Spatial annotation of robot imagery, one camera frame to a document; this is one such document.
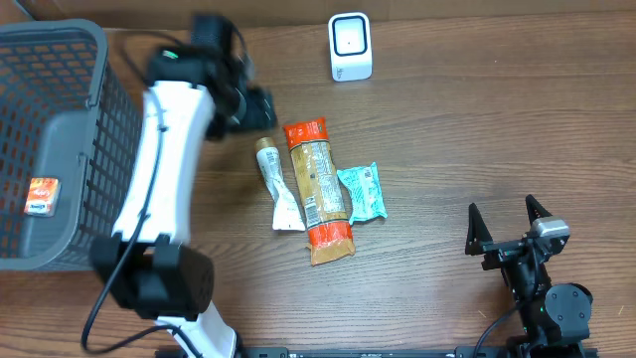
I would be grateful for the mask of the small orange packet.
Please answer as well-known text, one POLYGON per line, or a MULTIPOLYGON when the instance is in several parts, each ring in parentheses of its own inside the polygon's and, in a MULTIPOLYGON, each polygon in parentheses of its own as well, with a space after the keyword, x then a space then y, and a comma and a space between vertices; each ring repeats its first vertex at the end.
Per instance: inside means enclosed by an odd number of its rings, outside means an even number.
POLYGON ((55 214, 61 182, 54 177, 31 179, 24 213, 30 216, 52 217, 55 214))

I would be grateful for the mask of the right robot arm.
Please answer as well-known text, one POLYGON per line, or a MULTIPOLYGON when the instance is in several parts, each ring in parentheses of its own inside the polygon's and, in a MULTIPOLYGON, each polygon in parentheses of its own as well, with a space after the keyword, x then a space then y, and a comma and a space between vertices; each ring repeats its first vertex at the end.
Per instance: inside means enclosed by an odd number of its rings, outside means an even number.
POLYGON ((583 348, 590 336, 593 296, 578 283, 553 284, 546 269, 569 237, 566 221, 551 214, 532 195, 525 199, 530 228, 518 240, 493 240, 476 204, 468 207, 467 256, 481 256, 484 270, 498 270, 510 290, 514 306, 482 333, 473 357, 595 357, 583 348), (519 314, 524 333, 507 339, 503 347, 486 347, 490 334, 513 314, 519 314))

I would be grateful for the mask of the long orange snack package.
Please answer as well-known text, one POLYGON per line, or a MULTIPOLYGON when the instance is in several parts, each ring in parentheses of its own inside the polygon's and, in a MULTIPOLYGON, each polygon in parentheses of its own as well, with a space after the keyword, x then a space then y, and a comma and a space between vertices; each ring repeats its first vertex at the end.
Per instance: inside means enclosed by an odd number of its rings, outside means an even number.
POLYGON ((352 256, 356 247, 325 119, 287 124, 283 131, 305 213, 311 264, 352 256))

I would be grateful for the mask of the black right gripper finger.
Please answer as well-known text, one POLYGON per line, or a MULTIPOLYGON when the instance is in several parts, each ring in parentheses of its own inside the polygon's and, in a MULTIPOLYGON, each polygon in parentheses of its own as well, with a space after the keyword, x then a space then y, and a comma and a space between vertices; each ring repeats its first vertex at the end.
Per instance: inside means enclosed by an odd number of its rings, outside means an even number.
POLYGON ((547 218, 547 217, 550 217, 552 215, 531 194, 526 196, 525 202, 526 202, 526 208, 527 208, 527 213, 528 213, 528 218, 529 218, 530 224, 532 224, 536 219, 547 218))
POLYGON ((493 244, 493 239, 488 231, 481 213, 475 203, 468 207, 468 231, 465 244, 466 255, 482 255, 485 246, 493 244))

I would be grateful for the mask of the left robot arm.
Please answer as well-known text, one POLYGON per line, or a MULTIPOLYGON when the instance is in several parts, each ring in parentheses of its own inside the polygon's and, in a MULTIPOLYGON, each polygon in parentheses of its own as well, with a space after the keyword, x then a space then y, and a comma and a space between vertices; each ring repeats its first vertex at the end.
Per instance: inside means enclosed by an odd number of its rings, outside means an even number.
POLYGON ((274 127, 272 96, 253 84, 237 26, 217 14, 196 15, 190 42, 169 38, 138 77, 143 124, 130 186, 110 235, 89 252, 101 294, 170 334, 181 357, 242 357, 212 301, 213 263, 190 245, 191 200, 202 144, 274 127))

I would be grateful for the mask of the teal snack packet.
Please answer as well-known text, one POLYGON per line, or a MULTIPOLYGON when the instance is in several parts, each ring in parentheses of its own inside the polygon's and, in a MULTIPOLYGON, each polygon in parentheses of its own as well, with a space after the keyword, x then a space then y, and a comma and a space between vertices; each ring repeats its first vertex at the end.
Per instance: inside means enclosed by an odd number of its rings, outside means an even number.
POLYGON ((350 225, 388 217, 376 162, 338 170, 337 176, 348 190, 352 202, 350 225))

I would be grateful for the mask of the white tube with gold cap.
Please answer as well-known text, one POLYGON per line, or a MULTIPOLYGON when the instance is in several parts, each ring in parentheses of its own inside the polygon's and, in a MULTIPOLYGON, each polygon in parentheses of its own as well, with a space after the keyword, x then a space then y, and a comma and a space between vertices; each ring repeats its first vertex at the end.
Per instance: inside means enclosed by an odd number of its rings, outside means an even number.
POLYGON ((255 143, 255 157, 274 202, 272 229, 304 232, 305 224, 295 197, 284 182, 279 151, 271 137, 263 137, 255 143))

